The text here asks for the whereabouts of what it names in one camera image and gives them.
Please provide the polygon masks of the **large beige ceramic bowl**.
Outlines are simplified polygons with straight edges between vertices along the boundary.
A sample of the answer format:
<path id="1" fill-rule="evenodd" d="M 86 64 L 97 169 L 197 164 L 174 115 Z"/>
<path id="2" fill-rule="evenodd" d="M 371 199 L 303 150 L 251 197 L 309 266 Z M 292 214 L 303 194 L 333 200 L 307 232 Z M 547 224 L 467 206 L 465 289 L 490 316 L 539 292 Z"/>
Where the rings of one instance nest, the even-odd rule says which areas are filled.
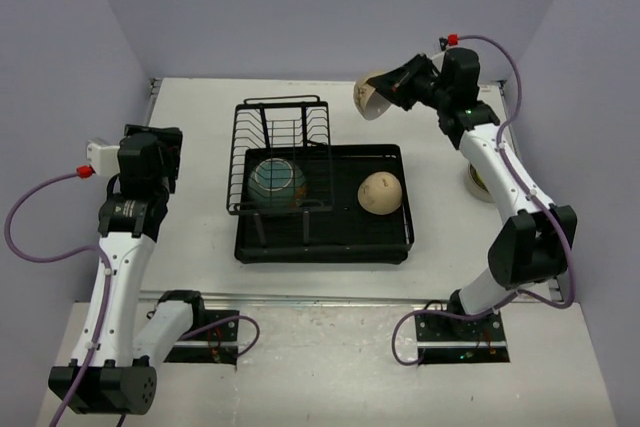
<path id="1" fill-rule="evenodd" d="M 488 204 L 494 203 L 493 197 L 472 164 L 468 164 L 464 182 L 467 191 L 476 199 Z"/>

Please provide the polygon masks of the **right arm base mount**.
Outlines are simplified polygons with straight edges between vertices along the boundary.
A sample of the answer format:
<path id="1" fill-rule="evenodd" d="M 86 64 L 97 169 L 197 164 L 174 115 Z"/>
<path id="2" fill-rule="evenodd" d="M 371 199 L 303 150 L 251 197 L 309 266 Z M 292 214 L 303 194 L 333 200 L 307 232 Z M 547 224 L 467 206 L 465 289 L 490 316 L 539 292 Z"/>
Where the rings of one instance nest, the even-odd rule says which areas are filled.
<path id="1" fill-rule="evenodd" d="M 420 365 L 510 362 L 504 325 L 499 313 L 469 322 L 435 315 L 435 312 L 440 311 L 447 311 L 447 303 L 432 300 L 415 316 Z"/>

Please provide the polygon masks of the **teal glazed bowl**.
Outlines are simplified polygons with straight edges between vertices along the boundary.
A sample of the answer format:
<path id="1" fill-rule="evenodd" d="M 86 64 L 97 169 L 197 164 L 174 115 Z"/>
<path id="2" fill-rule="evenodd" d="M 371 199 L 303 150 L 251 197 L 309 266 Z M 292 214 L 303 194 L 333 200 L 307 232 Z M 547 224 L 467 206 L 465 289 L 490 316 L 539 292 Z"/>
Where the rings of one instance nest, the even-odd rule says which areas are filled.
<path id="1" fill-rule="evenodd" d="M 293 208 L 307 196 L 308 186 L 302 169 L 284 158 L 260 162 L 249 174 L 247 195 L 256 208 Z"/>

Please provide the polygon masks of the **black wire dish rack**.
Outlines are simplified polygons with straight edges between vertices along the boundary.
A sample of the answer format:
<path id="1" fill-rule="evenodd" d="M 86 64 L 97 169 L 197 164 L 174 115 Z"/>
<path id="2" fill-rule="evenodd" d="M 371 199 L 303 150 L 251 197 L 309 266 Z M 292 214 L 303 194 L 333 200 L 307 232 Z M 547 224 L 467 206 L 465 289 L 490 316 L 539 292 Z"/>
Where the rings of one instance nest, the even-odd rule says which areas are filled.
<path id="1" fill-rule="evenodd" d="M 335 203 L 329 105 L 316 94 L 250 97 L 235 107 L 226 208 L 261 249 L 290 223 L 311 241 L 311 216 Z"/>

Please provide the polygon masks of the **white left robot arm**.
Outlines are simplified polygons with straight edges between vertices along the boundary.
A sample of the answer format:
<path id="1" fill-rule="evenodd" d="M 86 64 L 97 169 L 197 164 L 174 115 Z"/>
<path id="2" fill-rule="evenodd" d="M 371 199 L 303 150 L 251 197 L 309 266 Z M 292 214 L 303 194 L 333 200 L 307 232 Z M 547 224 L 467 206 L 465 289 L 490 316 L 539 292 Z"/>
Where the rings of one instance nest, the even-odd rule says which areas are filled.
<path id="1" fill-rule="evenodd" d="M 145 270 L 176 190 L 183 133 L 177 127 L 128 124 L 104 169 L 97 146 L 92 169 L 109 181 L 98 213 L 98 270 L 87 317 L 69 363 L 51 369 L 50 390 L 76 414 L 144 415 L 154 400 L 157 369 L 175 343 L 208 326 L 200 292 L 165 292 L 136 332 Z"/>

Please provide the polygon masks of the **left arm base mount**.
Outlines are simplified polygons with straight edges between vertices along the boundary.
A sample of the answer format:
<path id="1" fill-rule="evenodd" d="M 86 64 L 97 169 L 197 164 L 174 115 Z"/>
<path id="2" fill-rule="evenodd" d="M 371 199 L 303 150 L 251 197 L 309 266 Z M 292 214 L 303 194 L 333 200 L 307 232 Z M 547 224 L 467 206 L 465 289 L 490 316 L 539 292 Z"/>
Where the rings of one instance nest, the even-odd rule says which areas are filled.
<path id="1" fill-rule="evenodd" d="M 236 366 L 238 329 L 238 320 L 231 320 L 178 342 L 167 355 L 165 363 Z"/>

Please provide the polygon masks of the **cream floral bowl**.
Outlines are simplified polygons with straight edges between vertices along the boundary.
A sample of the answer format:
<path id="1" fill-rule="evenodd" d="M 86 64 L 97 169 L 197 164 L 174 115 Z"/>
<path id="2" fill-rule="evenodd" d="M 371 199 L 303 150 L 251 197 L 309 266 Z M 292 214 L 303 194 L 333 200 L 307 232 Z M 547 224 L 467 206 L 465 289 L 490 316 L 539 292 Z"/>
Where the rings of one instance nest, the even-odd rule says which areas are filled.
<path id="1" fill-rule="evenodd" d="M 366 73 L 358 79 L 353 88 L 353 101 L 360 115 L 367 121 L 373 121 L 381 117 L 392 104 L 381 96 L 368 81 L 380 75 L 383 70 L 374 70 Z"/>

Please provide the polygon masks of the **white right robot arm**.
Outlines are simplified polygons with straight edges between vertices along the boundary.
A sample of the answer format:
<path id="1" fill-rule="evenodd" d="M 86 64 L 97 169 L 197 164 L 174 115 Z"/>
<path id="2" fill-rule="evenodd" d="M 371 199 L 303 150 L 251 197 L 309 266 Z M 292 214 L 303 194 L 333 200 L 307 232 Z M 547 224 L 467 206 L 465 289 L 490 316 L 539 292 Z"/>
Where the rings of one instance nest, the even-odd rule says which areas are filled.
<path id="1" fill-rule="evenodd" d="M 488 250 L 487 268 L 449 299 L 446 327 L 459 340 L 471 338 L 483 317 L 527 294 L 530 285 L 574 275 L 577 215 L 534 183 L 504 140 L 505 123 L 479 98 L 479 74 L 479 57 L 467 48 L 446 50 L 439 65 L 418 54 L 367 78 L 364 83 L 374 97 L 357 103 L 368 120 L 391 105 L 433 108 L 440 130 L 476 169 L 498 209 L 502 227 Z"/>

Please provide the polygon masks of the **tan wooden bowl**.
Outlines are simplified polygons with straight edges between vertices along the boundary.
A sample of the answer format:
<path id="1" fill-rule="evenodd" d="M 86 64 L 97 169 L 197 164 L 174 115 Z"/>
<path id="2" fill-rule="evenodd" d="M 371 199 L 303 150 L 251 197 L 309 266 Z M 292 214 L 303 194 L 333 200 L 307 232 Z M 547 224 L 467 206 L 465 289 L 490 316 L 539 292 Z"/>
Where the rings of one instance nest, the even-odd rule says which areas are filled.
<path id="1" fill-rule="evenodd" d="M 362 182 L 357 199 L 359 205 L 367 212 L 385 216 L 400 208 L 403 189 L 399 179 L 392 173 L 375 172 Z"/>

